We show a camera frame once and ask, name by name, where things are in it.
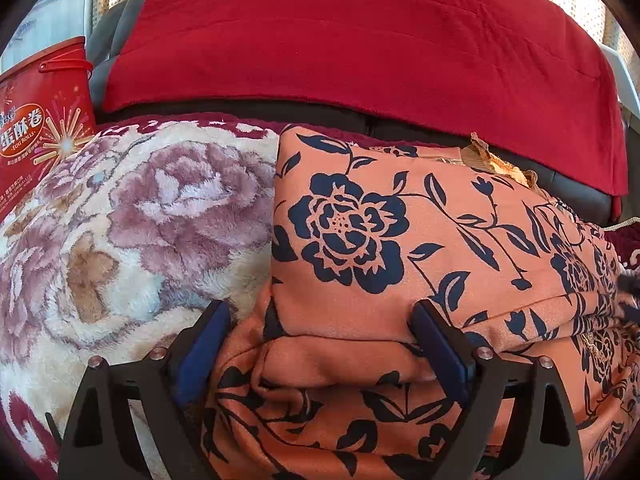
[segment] folded fabric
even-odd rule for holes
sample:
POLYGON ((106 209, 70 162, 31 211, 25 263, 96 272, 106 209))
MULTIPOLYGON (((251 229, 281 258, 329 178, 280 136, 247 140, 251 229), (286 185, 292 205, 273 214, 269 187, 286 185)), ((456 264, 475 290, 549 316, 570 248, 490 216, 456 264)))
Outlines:
POLYGON ((202 443, 222 479, 428 478, 460 410, 407 326, 423 298, 477 346, 551 356, 586 478, 615 457, 638 418, 640 356, 612 244, 556 200, 446 163, 458 158, 282 134, 271 280, 212 374, 202 443))

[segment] red blanket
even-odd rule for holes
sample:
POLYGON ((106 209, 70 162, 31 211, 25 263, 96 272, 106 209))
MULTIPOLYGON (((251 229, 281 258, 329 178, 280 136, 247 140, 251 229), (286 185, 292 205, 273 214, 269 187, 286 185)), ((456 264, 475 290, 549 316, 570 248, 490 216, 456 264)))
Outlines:
POLYGON ((547 0, 147 0, 105 108, 322 102, 468 136, 626 194, 616 89, 547 0))

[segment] orange floral fabric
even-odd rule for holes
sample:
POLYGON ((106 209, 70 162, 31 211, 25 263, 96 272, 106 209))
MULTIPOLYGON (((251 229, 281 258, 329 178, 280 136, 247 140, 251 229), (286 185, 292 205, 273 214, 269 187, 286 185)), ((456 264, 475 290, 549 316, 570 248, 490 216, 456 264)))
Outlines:
POLYGON ((640 350, 612 245, 557 200, 444 163, 460 158, 449 152, 282 134, 272 278, 212 373, 202 445, 220 478, 428 478, 460 409, 407 327, 423 298, 476 346, 551 356, 585 478, 615 457, 638 418, 640 350))

